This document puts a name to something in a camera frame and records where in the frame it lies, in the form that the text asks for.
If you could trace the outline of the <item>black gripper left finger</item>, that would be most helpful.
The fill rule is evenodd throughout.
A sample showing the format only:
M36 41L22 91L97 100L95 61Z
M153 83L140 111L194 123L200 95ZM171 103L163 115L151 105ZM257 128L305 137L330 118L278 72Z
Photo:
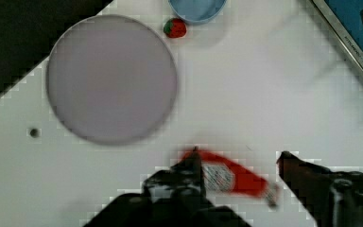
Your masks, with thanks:
M178 193L192 191L199 196L206 195L202 159L199 148L187 150L179 162L168 170L159 170L146 180L143 185L143 195L153 204L159 201L170 201Z

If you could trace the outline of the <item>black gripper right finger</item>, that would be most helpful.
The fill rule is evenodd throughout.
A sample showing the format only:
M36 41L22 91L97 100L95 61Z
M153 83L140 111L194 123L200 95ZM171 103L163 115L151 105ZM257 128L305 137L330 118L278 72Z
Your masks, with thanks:
M317 227L363 227L363 173L333 171L289 151L277 160L279 176Z

